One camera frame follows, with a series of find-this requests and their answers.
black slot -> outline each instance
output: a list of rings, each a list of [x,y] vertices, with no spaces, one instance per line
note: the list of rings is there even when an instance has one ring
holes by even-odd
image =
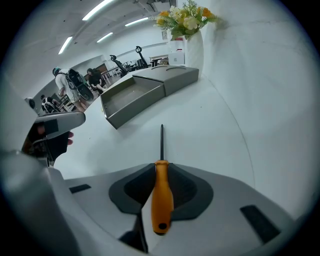
[[[280,231],[255,205],[242,207],[240,211],[264,244],[280,234]]]
[[[88,184],[83,184],[83,185],[79,185],[79,186],[70,187],[69,189],[70,189],[71,193],[74,194],[74,193],[78,193],[83,190],[91,189],[91,187]]]

ceiling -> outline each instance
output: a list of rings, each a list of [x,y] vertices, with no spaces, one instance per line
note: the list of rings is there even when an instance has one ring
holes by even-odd
[[[45,0],[28,17],[12,42],[3,70],[13,86],[33,86],[29,74],[52,73],[52,67],[79,52],[97,49],[97,41],[106,34],[121,33],[125,24],[158,14],[176,0],[113,0],[89,20],[82,20],[103,0]],[[72,41],[58,55],[68,37]]]

white vase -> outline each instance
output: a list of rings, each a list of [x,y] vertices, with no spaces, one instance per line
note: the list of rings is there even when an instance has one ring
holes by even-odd
[[[187,66],[199,69],[199,77],[204,67],[204,42],[202,40],[201,31],[190,36],[186,41],[186,58]]]

fluorescent light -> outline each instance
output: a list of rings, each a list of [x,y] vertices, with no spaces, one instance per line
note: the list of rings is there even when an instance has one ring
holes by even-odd
[[[64,44],[62,45],[62,47],[61,47],[61,49],[60,49],[60,51],[59,51],[58,54],[62,54],[62,53],[63,53],[63,51],[65,50],[65,48],[67,47],[67,45],[69,44],[69,42],[71,41],[71,39],[72,39],[72,36],[68,37],[68,38],[65,40],[65,42],[64,42]]]
[[[113,33],[109,33],[109,34],[106,34],[104,37],[102,37],[101,39],[99,39],[98,41],[96,41],[97,43],[100,43],[103,39],[107,38],[108,36],[111,36]]]
[[[105,7],[107,4],[112,2],[113,0],[104,0],[103,2],[99,3],[96,7],[94,7],[84,18],[83,21],[87,21],[90,19],[92,15],[94,15],[97,11],[99,11],[101,8]]]
[[[128,26],[131,26],[131,25],[133,25],[133,24],[135,24],[135,23],[146,21],[147,19],[148,19],[148,17],[146,17],[146,18],[141,18],[141,19],[138,19],[138,20],[136,20],[136,21],[132,21],[132,22],[130,22],[130,23],[128,23],[128,24],[125,24],[125,26],[128,27]]]

white table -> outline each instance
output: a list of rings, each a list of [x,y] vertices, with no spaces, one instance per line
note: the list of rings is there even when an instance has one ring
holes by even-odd
[[[139,70],[131,72],[123,80]],[[118,130],[105,119],[101,100],[85,111],[85,123],[73,130],[73,145],[54,167],[65,179],[115,172],[164,157],[171,163],[236,178],[253,186],[253,172],[242,133],[230,109],[204,77],[161,99]]]

